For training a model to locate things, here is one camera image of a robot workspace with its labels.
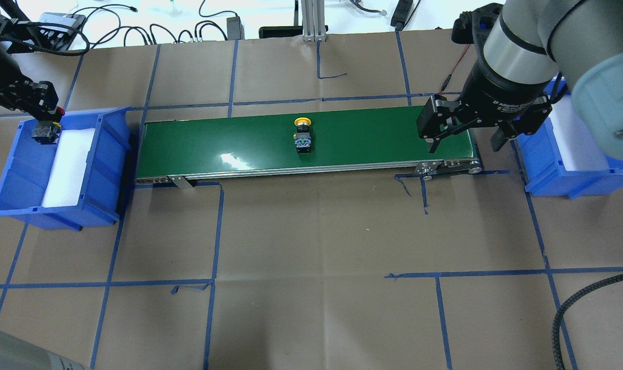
blue plastic crate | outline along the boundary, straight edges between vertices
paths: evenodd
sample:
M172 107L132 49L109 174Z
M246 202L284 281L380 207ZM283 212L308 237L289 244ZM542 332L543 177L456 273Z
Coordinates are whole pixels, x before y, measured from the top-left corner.
M95 128L86 157L76 206L41 206L57 145L32 140L36 120L20 122L0 180L0 216L11 216L41 229L71 229L114 224L124 157L131 150L125 113L130 107L68 112L63 130Z
M535 135L519 136L523 164L534 196L579 196L610 194L623 187L623 161L605 157L607 169L568 171L565 169L551 119Z

conveyor belt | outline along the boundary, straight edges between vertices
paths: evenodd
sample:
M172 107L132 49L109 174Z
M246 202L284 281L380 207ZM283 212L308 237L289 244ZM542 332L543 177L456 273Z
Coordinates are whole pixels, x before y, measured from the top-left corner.
M409 167L426 161L477 159L469 133L447 138L435 154L417 134L423 107L339 110L145 125L138 182L286 175ZM297 154L298 117L313 122L313 150Z

white floor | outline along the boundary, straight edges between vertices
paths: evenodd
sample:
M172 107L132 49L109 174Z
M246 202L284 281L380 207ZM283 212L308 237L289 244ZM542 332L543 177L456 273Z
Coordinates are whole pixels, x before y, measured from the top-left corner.
M181 30L193 30L195 24L202 18L198 15L201 0L17 0L24 13L32 20L37 21L43 12L68 13L83 7L98 7L100 5L121 3L138 8L138 12L128 9L112 8L122 19L125 26L142 26L148 28L151 23L157 23L170 29L178 35ZM452 28L452 24L466 10L474 10L492 2L491 0L420 0L419 8L406 30L432 30L437 27ZM391 15L398 0L362 0L362 5L370 9L386 10L387 16L370 14L358 10L350 0L325 0L326 24L330 33L372 33L392 31L389 25ZM293 0L206 0L203 14L213 14L220 10L234 10L241 17L248 39L259 38L259 28L262 26L292 26ZM226 28L225 17L222 14L214 18L223 29ZM91 41L99 40L108 31L117 27L117 18L110 12L96 12L86 25L85 34ZM163 30L154 31L159 44L171 42L171 36ZM220 33L206 28L206 40L219 40ZM123 45L124 31L112 42L100 47L117 47ZM129 33L127 45L142 45L142 38L136 33ZM83 41L78 39L73 48L83 47Z

yellow ring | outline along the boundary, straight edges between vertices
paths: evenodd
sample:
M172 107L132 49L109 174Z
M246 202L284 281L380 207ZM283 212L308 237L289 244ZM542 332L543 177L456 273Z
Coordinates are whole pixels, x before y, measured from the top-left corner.
M306 124L307 126L311 126L311 120L307 117L300 117L299 119L295 120L295 126L299 124Z

light blue joint cap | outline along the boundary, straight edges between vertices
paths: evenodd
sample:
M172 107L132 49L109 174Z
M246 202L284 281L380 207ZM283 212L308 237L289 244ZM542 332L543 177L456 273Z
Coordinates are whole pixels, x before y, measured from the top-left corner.
M623 52L578 80L572 90L572 106L602 152L623 160Z

